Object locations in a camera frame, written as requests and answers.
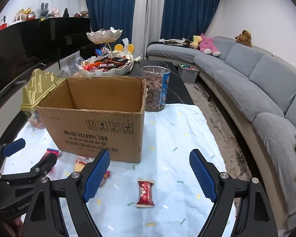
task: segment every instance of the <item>gold crown lid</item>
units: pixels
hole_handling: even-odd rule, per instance
[[[23,87],[23,101],[21,110],[35,111],[39,102],[57,85],[65,79],[57,77],[52,72],[43,72],[40,69],[35,69],[32,72],[32,77],[28,86]]]

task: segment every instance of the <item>pink stuffed toy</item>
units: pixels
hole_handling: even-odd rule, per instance
[[[220,55],[220,52],[218,51],[217,47],[214,46],[213,39],[204,36],[203,33],[201,34],[201,38],[203,39],[203,41],[200,43],[200,51],[205,54],[218,57]]]

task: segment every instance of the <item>cardboard box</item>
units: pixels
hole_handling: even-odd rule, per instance
[[[141,77],[73,77],[54,88],[37,111],[57,147],[95,157],[139,163],[146,80]]]

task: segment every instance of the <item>blue gripper pad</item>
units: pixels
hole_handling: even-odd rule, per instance
[[[103,176],[109,167],[111,157],[109,151],[105,151],[97,165],[94,167],[90,177],[85,182],[85,192],[82,198],[84,202],[88,202],[91,198],[94,198],[96,192],[100,186]]]
[[[25,147],[25,140],[23,138],[20,138],[11,144],[7,145],[3,149],[3,156],[10,157],[14,153],[18,152],[19,150],[22,150]]]
[[[202,188],[205,197],[210,199],[212,202],[215,202],[217,199],[217,194],[215,192],[214,180],[211,178],[206,167],[196,155],[195,151],[191,151],[190,153],[190,166]]]

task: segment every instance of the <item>white tablecloth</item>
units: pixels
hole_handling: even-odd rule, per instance
[[[57,148],[47,130],[33,128],[28,123],[18,138],[24,138],[26,146],[7,158],[3,174],[27,172],[47,148]],[[110,178],[87,203],[102,235],[197,236],[213,203],[205,198],[189,164],[189,154],[195,148],[220,172],[226,171],[214,136],[198,107],[171,104],[158,113],[146,112],[141,163],[111,161]],[[52,180],[68,177],[75,160],[75,154],[63,152],[48,176]],[[155,180],[154,208],[136,208],[137,178]],[[77,236],[64,198],[61,204],[68,233]],[[234,222],[235,207],[232,206],[223,236],[230,236]]]

